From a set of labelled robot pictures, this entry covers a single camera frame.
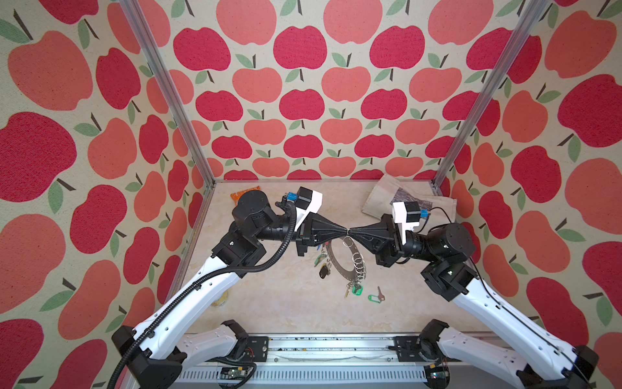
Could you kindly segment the canvas Monet tote bag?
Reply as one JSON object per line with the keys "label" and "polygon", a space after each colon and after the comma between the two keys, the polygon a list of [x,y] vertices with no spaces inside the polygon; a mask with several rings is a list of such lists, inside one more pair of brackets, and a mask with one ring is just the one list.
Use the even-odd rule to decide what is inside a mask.
{"label": "canvas Monet tote bag", "polygon": [[391,204],[395,202],[417,202],[421,209],[442,208],[451,221],[457,215],[456,199],[435,195],[430,181],[400,181],[385,174],[374,186],[364,202],[362,212],[380,219],[385,213],[391,213]]}

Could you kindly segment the orange snack packet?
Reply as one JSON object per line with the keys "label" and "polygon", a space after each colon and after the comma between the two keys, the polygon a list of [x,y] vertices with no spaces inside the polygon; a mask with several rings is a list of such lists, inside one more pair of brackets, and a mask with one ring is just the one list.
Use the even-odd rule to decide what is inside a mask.
{"label": "orange snack packet", "polygon": [[261,187],[260,186],[254,186],[248,189],[244,189],[242,191],[237,191],[233,194],[230,194],[231,199],[234,201],[235,204],[238,204],[238,202],[240,201],[241,197],[251,191],[260,191]]}

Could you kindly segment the left aluminium frame post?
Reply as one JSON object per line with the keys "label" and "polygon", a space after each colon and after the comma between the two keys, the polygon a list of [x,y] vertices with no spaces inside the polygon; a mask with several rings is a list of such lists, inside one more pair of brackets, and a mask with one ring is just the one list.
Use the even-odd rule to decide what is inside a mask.
{"label": "left aluminium frame post", "polygon": [[120,3],[126,19],[128,20],[129,26],[136,36],[137,41],[144,52],[144,56],[147,59],[147,63],[159,84],[160,90],[168,105],[171,115],[178,125],[182,137],[189,148],[189,152],[199,169],[199,173],[201,173],[207,189],[211,191],[215,186],[215,178],[209,164],[207,163],[207,158],[202,152],[202,146],[199,142],[198,136],[196,135],[191,119],[186,113],[186,109],[181,102],[181,96],[179,95],[175,82],[173,81],[167,66],[165,66],[162,56],[160,55],[160,48],[156,44],[155,37],[153,36],[146,16],[139,5],[139,1],[121,0]]}

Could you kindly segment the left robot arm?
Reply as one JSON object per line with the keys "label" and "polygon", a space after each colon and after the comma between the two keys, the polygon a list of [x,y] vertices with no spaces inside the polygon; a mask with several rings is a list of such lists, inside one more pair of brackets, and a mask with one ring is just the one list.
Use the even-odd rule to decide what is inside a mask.
{"label": "left robot arm", "polygon": [[113,334],[121,360],[108,386],[115,388],[123,371],[141,388],[169,388],[180,375],[204,361],[238,358],[247,334],[235,321],[217,329],[188,336],[190,326],[228,289],[249,273],[264,272],[295,243],[299,254],[347,235],[347,228],[318,215],[322,194],[307,188],[283,196],[274,212],[267,195],[248,191],[233,209],[228,233],[214,247],[190,281],[155,314],[135,327],[123,326]]}

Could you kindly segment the metal ring plate with keyrings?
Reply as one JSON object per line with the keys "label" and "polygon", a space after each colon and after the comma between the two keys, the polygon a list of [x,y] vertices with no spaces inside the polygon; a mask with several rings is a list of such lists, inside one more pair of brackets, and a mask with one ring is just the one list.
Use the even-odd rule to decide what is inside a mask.
{"label": "metal ring plate with keyrings", "polygon": [[358,249],[355,241],[350,237],[342,237],[341,242],[349,250],[350,258],[339,261],[335,255],[332,242],[324,242],[317,247],[318,256],[314,260],[314,267],[318,268],[319,277],[326,279],[335,270],[347,282],[345,297],[349,295],[361,296],[366,279],[367,270],[364,257]]}

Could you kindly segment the aluminium frame post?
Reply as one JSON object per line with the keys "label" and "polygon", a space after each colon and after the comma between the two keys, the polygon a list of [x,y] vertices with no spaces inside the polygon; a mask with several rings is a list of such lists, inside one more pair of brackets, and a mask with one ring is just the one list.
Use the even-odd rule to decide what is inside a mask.
{"label": "aluminium frame post", "polygon": [[505,78],[508,77],[511,66],[515,63],[527,39],[530,37],[540,19],[547,12],[547,8],[552,5],[552,1],[529,1],[519,17],[516,28],[510,35],[508,43],[502,50],[490,76],[484,82],[484,87],[479,92],[479,96],[471,108],[466,120],[460,125],[454,142],[451,144],[447,154],[442,159],[437,173],[430,182],[432,192],[436,195],[442,194],[442,183],[444,182],[450,169],[454,166],[455,160],[466,144],[469,134],[475,129],[476,124],[481,119],[484,111],[488,108],[490,101],[494,97],[497,89],[501,86]]}
{"label": "aluminium frame post", "polygon": [[147,63],[159,84],[160,90],[168,105],[171,115],[178,125],[182,137],[189,148],[189,152],[199,169],[199,173],[201,173],[207,189],[211,191],[215,186],[215,178],[209,164],[207,163],[207,158],[202,152],[202,146],[199,142],[198,136],[196,135],[191,119],[186,113],[186,109],[181,102],[181,96],[179,95],[175,82],[173,81],[167,66],[165,66],[162,56],[160,55],[160,48],[156,44],[155,37],[153,36],[146,16],[139,5],[139,1],[121,0],[120,3],[126,19],[128,20],[129,26],[136,36],[137,41],[144,52],[144,56],[147,59]]}

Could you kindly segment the right aluminium frame post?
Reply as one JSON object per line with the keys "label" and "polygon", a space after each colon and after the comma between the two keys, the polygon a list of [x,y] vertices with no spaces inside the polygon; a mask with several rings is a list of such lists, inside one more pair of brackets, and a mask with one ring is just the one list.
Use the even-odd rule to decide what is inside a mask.
{"label": "right aluminium frame post", "polygon": [[510,35],[508,43],[502,50],[490,76],[484,82],[484,87],[479,92],[479,96],[471,108],[466,120],[460,125],[454,142],[451,144],[447,154],[442,159],[437,173],[430,182],[432,192],[436,195],[442,194],[442,183],[444,182],[450,169],[454,166],[455,160],[466,144],[469,134],[475,129],[476,124],[481,119],[484,111],[488,108],[490,101],[494,97],[497,89],[501,86],[505,78],[508,77],[511,66],[515,63],[527,39],[530,37],[540,19],[547,12],[547,8],[552,5],[552,1],[529,1],[519,17],[516,28]]}

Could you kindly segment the green tag with silver key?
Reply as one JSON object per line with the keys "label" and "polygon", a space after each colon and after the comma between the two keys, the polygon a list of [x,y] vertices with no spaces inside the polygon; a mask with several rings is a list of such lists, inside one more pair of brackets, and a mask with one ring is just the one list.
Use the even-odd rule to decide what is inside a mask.
{"label": "green tag with silver key", "polygon": [[370,294],[368,296],[368,300],[377,304],[381,304],[382,302],[384,302],[386,300],[385,295],[382,293],[382,290],[380,287],[377,287],[377,293],[376,294]]}

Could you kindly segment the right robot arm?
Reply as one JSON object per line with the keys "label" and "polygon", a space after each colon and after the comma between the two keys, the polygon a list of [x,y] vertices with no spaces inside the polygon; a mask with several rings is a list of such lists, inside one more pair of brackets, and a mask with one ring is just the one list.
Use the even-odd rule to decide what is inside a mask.
{"label": "right robot arm", "polygon": [[463,225],[448,223],[420,234],[385,214],[377,224],[350,229],[348,236],[375,254],[383,267],[400,259],[427,262],[421,272],[426,285],[479,319],[508,345],[487,344],[433,319],[420,333],[415,348],[422,358],[463,361],[516,388],[590,387],[597,353],[554,336],[494,292],[469,265],[476,246]]}

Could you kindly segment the front aluminium rail base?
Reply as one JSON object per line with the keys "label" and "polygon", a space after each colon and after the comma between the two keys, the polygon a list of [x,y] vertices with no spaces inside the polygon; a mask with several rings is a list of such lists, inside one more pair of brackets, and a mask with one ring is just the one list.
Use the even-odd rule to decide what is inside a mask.
{"label": "front aluminium rail base", "polygon": [[419,336],[330,334],[328,336],[249,336],[236,324],[210,332],[173,335],[167,327],[131,353],[113,388],[169,388],[176,380],[206,373],[223,388],[242,384],[415,383],[425,388],[450,384],[448,362],[460,361],[522,388],[519,372],[528,363],[514,350],[444,329],[424,356]]}

